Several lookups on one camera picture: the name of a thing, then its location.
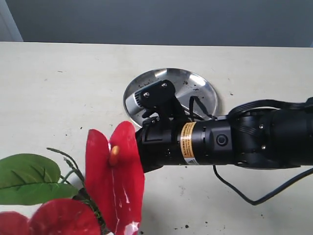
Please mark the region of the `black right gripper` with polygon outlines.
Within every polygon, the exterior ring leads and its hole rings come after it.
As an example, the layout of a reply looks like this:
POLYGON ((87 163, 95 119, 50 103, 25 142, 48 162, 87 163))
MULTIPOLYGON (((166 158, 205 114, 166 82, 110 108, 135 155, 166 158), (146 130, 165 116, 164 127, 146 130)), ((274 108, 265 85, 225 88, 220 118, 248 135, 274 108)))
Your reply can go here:
POLYGON ((146 109, 145 120, 135 137, 144 173, 165 165, 187 165, 181 153, 179 136, 190 122, 176 97, 146 109))

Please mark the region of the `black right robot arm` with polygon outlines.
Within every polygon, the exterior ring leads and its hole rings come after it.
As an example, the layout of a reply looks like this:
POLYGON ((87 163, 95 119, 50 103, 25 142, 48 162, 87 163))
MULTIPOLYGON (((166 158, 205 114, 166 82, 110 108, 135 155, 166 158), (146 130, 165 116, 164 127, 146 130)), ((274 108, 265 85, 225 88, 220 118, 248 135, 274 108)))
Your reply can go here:
POLYGON ((225 116, 189 116, 176 98, 148 110, 136 132, 142 167, 236 165, 286 169, 313 163, 313 100, 252 101, 225 116))

